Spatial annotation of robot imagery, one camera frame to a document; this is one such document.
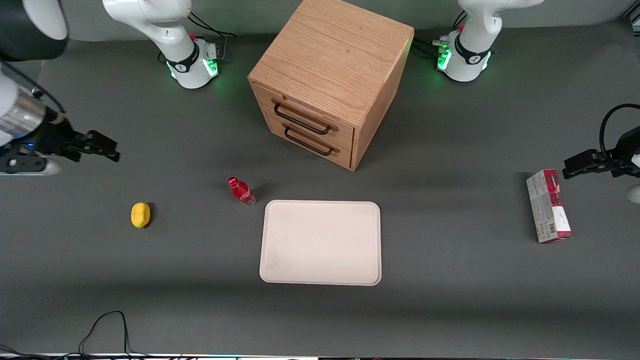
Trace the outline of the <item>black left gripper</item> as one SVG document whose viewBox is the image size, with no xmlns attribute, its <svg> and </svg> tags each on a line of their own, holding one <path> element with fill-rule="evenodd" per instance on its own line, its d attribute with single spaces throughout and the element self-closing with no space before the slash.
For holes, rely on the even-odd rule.
<svg viewBox="0 0 640 360">
<path fill-rule="evenodd" d="M 562 175 L 565 180 L 570 180 L 583 174 L 610 173 L 613 178 L 628 175 L 634 178 L 640 177 L 639 162 L 640 128 L 635 127 L 618 139 L 615 148 L 611 150 L 611 158 L 618 168 L 613 170 L 606 153 L 596 149 L 588 149 L 580 154 L 580 157 L 570 157 L 564 160 Z"/>
</svg>

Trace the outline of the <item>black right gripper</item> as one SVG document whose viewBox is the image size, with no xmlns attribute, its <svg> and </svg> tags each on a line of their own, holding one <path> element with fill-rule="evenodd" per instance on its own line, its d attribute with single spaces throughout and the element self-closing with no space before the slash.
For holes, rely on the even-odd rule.
<svg viewBox="0 0 640 360">
<path fill-rule="evenodd" d="M 98 155 L 115 163 L 121 159 L 116 141 L 96 130 L 89 130 L 86 139 L 86 134 L 74 130 L 67 119 L 57 124 L 42 123 L 31 134 L 30 143 L 30 153 L 37 157 L 62 157 L 76 163 L 83 154 Z"/>
</svg>

